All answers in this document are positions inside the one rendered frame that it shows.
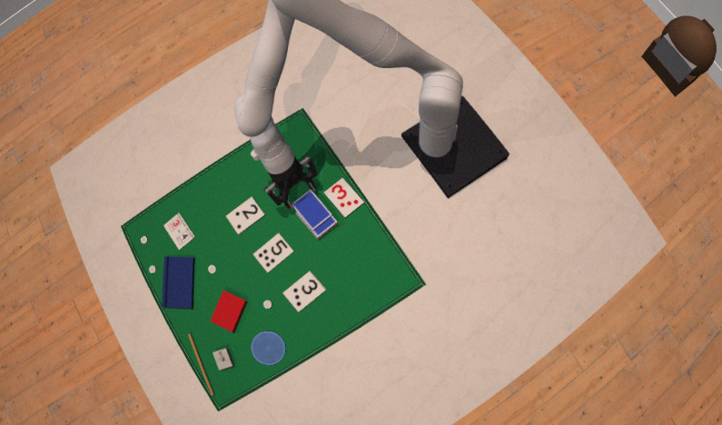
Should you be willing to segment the blue rectangular card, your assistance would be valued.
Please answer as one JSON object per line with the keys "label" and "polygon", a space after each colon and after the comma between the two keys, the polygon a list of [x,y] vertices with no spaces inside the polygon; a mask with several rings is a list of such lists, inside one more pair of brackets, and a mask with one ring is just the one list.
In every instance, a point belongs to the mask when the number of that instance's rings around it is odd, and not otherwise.
{"label": "blue rectangular card", "polygon": [[332,216],[312,190],[309,190],[292,205],[312,230]]}

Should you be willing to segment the red flat box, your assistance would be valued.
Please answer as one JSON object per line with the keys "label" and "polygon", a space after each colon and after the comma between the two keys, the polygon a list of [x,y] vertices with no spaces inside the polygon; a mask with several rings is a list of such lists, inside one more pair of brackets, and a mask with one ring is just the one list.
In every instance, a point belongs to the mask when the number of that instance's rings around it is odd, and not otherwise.
{"label": "red flat box", "polygon": [[247,301],[223,291],[217,303],[211,322],[235,332]]}

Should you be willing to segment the blue round coaster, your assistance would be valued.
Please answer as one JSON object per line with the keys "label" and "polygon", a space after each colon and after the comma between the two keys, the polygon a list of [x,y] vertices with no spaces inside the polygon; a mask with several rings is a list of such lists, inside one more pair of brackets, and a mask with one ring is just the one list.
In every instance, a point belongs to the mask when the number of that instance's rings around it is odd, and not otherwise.
{"label": "blue round coaster", "polygon": [[252,355],[261,364],[274,365],[280,362],[285,351],[282,337],[275,332],[260,332],[252,340]]}

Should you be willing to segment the blue card stack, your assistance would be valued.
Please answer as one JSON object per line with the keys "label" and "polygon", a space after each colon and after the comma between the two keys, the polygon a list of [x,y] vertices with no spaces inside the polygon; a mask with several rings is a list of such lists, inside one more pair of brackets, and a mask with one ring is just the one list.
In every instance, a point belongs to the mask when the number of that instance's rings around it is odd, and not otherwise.
{"label": "blue card stack", "polygon": [[328,218],[325,222],[323,222],[321,225],[319,225],[317,228],[313,230],[314,234],[317,237],[320,237],[323,233],[325,233],[327,230],[329,230],[337,221],[333,216]]}

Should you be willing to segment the dark blue rectangular tile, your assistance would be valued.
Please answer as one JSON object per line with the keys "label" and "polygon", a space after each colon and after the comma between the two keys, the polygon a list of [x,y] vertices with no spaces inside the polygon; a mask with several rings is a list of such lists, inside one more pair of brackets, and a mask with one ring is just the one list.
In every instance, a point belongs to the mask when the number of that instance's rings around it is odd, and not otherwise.
{"label": "dark blue rectangular tile", "polygon": [[164,308],[193,309],[194,257],[164,257]]}

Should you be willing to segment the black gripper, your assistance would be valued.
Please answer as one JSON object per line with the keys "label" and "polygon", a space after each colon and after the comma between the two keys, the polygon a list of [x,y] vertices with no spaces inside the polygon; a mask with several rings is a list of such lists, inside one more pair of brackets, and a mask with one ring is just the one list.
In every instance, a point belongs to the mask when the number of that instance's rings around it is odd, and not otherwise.
{"label": "black gripper", "polygon": [[[272,185],[270,187],[264,187],[263,190],[266,191],[277,205],[284,203],[288,209],[294,208],[288,199],[288,195],[290,194],[290,189],[300,180],[306,182],[309,188],[315,192],[316,186],[312,179],[318,175],[317,171],[312,159],[308,155],[305,155],[303,159],[301,162],[298,162],[294,155],[294,162],[287,171],[278,174],[268,173],[272,178]],[[303,166],[310,167],[308,168],[308,173],[302,173]],[[275,188],[279,188],[280,191],[278,198],[275,196]]]}

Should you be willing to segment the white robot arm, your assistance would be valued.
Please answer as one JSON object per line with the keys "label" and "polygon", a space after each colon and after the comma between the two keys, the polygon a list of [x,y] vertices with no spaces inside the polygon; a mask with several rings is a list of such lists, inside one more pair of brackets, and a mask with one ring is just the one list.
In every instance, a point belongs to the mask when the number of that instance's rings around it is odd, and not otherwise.
{"label": "white robot arm", "polygon": [[234,106],[239,130],[251,139],[253,160],[261,159],[268,173],[283,173],[294,162],[291,147],[272,119],[272,108],[295,19],[324,32],[376,67],[409,67],[420,74],[420,148],[431,157],[450,151],[458,129],[463,88],[455,69],[378,16],[340,0],[268,0],[245,79],[245,93]]}

